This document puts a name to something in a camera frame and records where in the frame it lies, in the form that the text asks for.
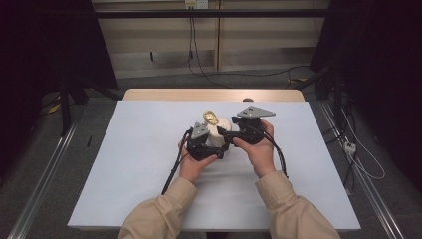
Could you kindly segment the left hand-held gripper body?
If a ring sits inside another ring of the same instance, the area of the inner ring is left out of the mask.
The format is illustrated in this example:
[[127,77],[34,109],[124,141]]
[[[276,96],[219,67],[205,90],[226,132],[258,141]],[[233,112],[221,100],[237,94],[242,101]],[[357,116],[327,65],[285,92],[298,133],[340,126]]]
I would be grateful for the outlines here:
[[198,161],[203,160],[210,155],[220,155],[219,147],[207,145],[209,132],[210,130],[203,123],[199,122],[189,131],[187,150],[189,154]]

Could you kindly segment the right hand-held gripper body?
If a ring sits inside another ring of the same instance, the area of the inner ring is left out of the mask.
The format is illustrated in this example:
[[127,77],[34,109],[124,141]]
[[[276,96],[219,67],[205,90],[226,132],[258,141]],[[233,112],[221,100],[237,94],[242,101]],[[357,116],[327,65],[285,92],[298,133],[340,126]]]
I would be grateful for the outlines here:
[[249,106],[241,110],[235,117],[232,117],[239,130],[234,133],[235,137],[247,142],[256,144],[264,138],[265,128],[261,122],[263,117],[274,117],[275,112],[264,110],[262,108]]

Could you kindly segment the cream lid glass food chopper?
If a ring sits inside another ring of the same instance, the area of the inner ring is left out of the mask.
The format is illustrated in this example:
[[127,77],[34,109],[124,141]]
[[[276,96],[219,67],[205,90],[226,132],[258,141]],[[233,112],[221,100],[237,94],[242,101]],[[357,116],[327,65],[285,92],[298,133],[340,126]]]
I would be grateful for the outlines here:
[[204,124],[209,129],[208,140],[212,146],[222,147],[225,144],[224,137],[218,132],[220,126],[226,130],[231,130],[231,123],[227,119],[218,118],[212,111],[203,113]]

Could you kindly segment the person's left hand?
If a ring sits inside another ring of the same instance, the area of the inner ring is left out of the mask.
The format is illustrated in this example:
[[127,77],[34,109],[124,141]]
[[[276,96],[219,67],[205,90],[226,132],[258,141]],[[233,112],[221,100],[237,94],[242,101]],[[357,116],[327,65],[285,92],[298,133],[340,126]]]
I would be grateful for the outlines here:
[[218,157],[213,154],[202,160],[193,158],[185,147],[185,142],[181,140],[178,145],[181,147],[182,159],[180,162],[179,176],[194,184],[200,177],[205,167],[213,163]]

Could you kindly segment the person's right hand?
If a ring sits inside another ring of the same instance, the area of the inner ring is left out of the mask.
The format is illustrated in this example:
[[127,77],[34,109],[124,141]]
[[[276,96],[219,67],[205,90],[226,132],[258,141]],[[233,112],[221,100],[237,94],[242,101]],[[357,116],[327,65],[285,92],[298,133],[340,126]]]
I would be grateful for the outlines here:
[[276,171],[274,166],[274,146],[267,138],[264,137],[256,144],[248,144],[235,137],[233,142],[247,153],[254,172],[259,178]]

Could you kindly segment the white table mat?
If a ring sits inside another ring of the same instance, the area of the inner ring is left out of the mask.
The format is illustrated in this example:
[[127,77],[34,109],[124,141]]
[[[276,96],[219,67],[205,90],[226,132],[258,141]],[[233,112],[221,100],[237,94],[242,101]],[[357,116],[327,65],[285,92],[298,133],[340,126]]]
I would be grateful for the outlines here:
[[[229,119],[245,102],[121,101],[117,104],[69,226],[118,228],[140,202],[161,193],[178,142],[202,114]],[[360,224],[317,126],[310,105],[264,103],[296,194],[310,201],[340,231]],[[185,231],[265,231],[270,216],[246,153],[232,147],[205,168],[198,195],[183,217]]]

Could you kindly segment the black metal stand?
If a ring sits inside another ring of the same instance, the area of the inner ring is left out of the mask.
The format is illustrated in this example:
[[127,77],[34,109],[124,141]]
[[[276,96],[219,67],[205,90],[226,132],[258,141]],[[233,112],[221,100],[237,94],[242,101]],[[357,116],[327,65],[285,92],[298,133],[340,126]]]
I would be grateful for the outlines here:
[[89,78],[83,78],[77,75],[63,76],[60,78],[60,104],[62,110],[62,133],[64,136],[71,128],[72,118],[69,97],[72,97],[77,105],[84,105],[88,102],[89,97],[85,92],[85,88],[94,89],[96,92],[114,100],[120,101],[122,95],[112,92],[111,90],[101,87]]
[[315,94],[318,100],[327,100],[330,93],[334,93],[333,100],[333,118],[335,125],[343,129],[343,119],[341,112],[341,86],[342,78],[339,73],[337,63],[331,62],[326,64],[314,76],[298,84],[295,90],[303,90],[309,85],[315,86]]

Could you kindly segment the beige wooden cabinet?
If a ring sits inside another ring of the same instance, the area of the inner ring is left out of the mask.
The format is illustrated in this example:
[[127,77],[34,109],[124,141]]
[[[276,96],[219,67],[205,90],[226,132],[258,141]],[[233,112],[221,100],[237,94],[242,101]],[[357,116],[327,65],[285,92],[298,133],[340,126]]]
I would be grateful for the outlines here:
[[[212,9],[326,9],[330,0],[208,0]],[[174,10],[184,0],[93,0],[100,10]],[[288,68],[310,62],[324,18],[100,19],[118,79]]]

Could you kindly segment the black horizontal metal bar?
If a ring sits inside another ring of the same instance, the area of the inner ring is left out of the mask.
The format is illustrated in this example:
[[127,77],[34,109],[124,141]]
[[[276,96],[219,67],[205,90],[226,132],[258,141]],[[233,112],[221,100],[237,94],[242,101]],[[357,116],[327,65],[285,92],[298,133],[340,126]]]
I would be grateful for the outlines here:
[[119,18],[314,18],[325,17],[326,9],[213,9],[213,10],[101,10],[101,19]]

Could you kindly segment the dark curtain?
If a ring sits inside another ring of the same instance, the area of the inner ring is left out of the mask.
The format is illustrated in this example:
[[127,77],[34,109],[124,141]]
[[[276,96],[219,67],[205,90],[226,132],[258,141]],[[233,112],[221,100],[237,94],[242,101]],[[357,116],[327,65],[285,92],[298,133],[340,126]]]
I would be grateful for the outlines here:
[[0,175],[9,170],[42,98],[67,88],[115,89],[93,0],[0,0]]
[[322,99],[341,80],[422,192],[422,0],[330,0],[310,68]]

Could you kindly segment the metal floor rail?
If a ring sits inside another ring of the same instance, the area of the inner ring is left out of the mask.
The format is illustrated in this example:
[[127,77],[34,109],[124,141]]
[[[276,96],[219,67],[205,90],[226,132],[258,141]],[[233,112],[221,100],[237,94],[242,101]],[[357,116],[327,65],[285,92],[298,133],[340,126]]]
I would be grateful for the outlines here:
[[73,139],[78,122],[75,121],[67,129],[64,135],[61,135],[58,143],[49,158],[49,161],[38,180],[35,189],[32,191],[29,199],[27,200],[24,208],[19,214],[14,226],[11,229],[7,239],[26,239],[29,229],[39,211],[39,208],[50,188],[54,179],[57,169]]
[[[375,215],[377,216],[380,224],[383,227],[383,230],[387,234],[388,239],[405,239],[404,234],[402,233],[397,221],[391,213],[391,210],[388,208],[387,204],[383,200],[381,194],[376,189],[373,180],[383,179],[385,177],[385,169],[379,160],[373,155],[373,153],[361,142],[357,137],[355,129],[350,122],[350,119],[347,117],[344,110],[342,112],[342,119],[345,121],[348,131],[351,133],[351,136],[347,134],[340,134],[340,129],[335,125],[333,118],[333,109],[328,102],[319,102],[318,103],[328,124],[332,128],[336,140],[342,148],[342,151],[345,153],[347,161],[351,164],[355,178],[359,181],[371,207],[374,210]],[[367,171],[367,169],[362,164],[360,158],[357,156],[358,150],[355,154],[346,153],[343,150],[343,144],[345,142],[355,141],[358,146],[361,146],[362,149],[376,162],[376,164],[381,169],[382,174],[380,176],[375,176]]]

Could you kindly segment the white wall socket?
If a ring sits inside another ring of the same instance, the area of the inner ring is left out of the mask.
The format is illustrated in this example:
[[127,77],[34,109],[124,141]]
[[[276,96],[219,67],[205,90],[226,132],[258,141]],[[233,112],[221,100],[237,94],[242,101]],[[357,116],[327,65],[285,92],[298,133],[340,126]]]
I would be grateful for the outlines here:
[[208,9],[208,0],[184,0],[186,9]]

